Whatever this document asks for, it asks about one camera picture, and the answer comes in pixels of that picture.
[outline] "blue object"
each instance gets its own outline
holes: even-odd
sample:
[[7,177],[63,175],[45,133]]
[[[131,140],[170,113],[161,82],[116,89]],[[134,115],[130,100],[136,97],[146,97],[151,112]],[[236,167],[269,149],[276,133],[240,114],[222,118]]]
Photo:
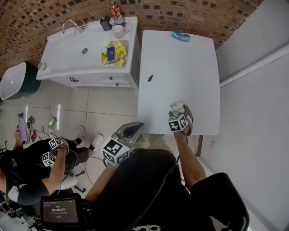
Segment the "blue object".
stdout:
[[114,60],[114,46],[109,47],[107,49],[107,60],[108,61],[113,61]]
[[190,40],[190,37],[189,35],[187,34],[184,34],[180,31],[173,31],[172,32],[172,37],[178,39],[178,40],[181,40],[181,41],[184,41],[184,42],[188,42]]

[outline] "white cup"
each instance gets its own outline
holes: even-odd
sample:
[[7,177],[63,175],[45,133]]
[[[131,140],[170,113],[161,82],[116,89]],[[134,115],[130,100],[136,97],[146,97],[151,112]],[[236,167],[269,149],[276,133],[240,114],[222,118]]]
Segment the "white cup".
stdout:
[[129,29],[123,28],[122,25],[115,25],[114,27],[112,27],[112,33],[114,37],[117,39],[123,38],[128,32],[129,32]]

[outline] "bottle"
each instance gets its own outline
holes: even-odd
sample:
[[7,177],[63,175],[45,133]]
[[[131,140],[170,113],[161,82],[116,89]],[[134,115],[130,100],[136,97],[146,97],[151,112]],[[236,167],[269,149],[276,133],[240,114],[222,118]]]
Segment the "bottle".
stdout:
[[115,20],[123,18],[121,15],[121,9],[119,8],[119,6],[116,4],[115,1],[110,2],[110,11]]
[[108,16],[105,16],[103,14],[100,15],[100,24],[103,27],[104,31],[110,31],[112,29],[112,25],[109,23],[110,18]]

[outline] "sneaker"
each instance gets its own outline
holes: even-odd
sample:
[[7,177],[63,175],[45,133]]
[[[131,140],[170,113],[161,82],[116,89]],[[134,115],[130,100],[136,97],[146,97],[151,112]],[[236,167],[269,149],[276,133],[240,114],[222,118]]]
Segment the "sneaker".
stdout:
[[85,129],[83,126],[78,126],[77,129],[77,138],[81,139],[80,146],[85,145]]
[[98,149],[98,147],[102,144],[102,142],[103,142],[103,135],[98,134],[91,143],[91,145],[94,147],[94,152]]

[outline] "cabinet drawer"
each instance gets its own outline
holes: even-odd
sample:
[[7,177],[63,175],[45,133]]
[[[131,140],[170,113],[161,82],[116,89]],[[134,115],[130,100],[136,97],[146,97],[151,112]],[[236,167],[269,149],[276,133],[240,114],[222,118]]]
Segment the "cabinet drawer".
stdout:
[[128,82],[125,75],[107,75],[102,76],[103,81],[108,82]]
[[65,75],[54,77],[53,81],[72,87],[89,87],[89,86],[102,86],[102,78],[97,77],[95,74],[86,75]]
[[131,83],[125,83],[125,82],[105,82],[103,81],[104,87],[114,87],[114,88],[132,88]]

